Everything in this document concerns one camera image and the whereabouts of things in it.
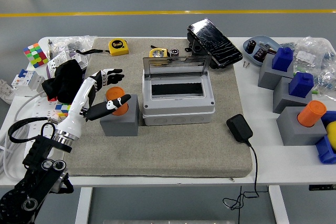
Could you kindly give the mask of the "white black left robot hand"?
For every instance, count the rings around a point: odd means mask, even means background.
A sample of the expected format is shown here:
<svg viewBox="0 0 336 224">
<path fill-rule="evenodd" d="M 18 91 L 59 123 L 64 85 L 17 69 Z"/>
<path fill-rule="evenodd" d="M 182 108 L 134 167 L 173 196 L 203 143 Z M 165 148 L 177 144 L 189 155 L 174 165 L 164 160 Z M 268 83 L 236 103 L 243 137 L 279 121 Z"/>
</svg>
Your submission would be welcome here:
<svg viewBox="0 0 336 224">
<path fill-rule="evenodd" d="M 102 87 L 117 84 L 123 78 L 121 69 L 103 69 L 84 80 L 70 106 L 68 116 L 56 126 L 54 139 L 59 142 L 77 140 L 81 137 L 85 122 L 111 114 L 126 104 L 131 98 L 129 94 L 93 105 L 96 93 Z"/>
</svg>

